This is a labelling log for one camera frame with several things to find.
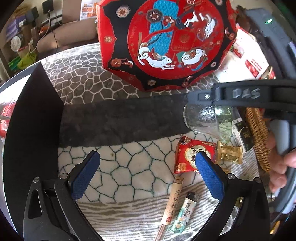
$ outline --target gold wrapped candy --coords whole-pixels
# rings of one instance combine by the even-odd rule
[[[242,164],[242,147],[233,147],[218,141],[217,145],[218,160],[230,161],[236,164]]]

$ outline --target wicker basket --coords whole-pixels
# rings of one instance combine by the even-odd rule
[[[266,140],[268,138],[268,129],[263,120],[263,116],[259,108],[247,108],[246,120],[250,125],[251,132],[254,138],[254,150],[256,153],[257,160],[266,172],[271,170],[269,164],[269,153],[270,150],[266,147]]]

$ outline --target red snack package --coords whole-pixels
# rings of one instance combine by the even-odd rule
[[[181,137],[175,155],[174,174],[198,170],[195,165],[195,155],[204,151],[208,157],[215,163],[216,144],[199,140],[192,140],[188,137]]]

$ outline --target poster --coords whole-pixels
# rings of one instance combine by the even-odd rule
[[[80,20],[96,17],[96,6],[100,0],[82,0]]]

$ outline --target green light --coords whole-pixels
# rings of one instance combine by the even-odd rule
[[[272,22],[272,19],[269,19],[265,24],[269,24]]]

